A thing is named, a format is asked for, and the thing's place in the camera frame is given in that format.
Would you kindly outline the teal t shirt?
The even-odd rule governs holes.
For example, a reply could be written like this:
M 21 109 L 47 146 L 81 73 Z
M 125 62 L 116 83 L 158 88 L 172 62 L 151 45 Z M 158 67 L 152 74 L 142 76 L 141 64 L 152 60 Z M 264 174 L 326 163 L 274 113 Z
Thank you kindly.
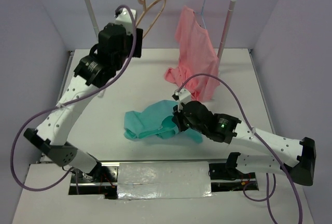
M 169 140 L 183 135 L 196 144 L 203 142 L 203 137 L 195 130 L 181 132 L 172 121 L 175 101 L 162 100 L 147 106 L 142 112 L 128 111 L 124 115 L 124 137 L 131 141 L 150 137 Z

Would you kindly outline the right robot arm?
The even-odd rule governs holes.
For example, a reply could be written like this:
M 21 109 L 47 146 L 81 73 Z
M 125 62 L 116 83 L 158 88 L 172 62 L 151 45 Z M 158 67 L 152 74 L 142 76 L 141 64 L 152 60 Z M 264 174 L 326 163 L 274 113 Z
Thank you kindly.
M 214 142 L 262 153 L 260 156 L 230 153 L 225 166 L 229 177 L 256 172 L 288 174 L 296 184 L 313 185 L 316 148 L 315 141 L 309 137 L 291 139 L 249 128 L 239 118 L 214 114 L 198 101 L 174 106 L 172 121 L 180 132 L 192 129 Z

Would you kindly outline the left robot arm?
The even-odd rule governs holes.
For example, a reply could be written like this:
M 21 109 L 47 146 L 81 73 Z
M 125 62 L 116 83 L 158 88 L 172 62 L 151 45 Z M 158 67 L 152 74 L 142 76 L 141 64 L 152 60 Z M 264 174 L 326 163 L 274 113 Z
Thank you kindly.
M 95 94 L 123 72 L 128 57 L 142 55 L 143 30 L 131 34 L 121 24 L 109 23 L 99 32 L 99 41 L 80 59 L 68 88 L 55 109 L 36 128 L 27 128 L 23 136 L 60 167 L 80 170 L 88 181 L 97 181 L 106 168 L 94 156 L 68 140 L 69 133 Z

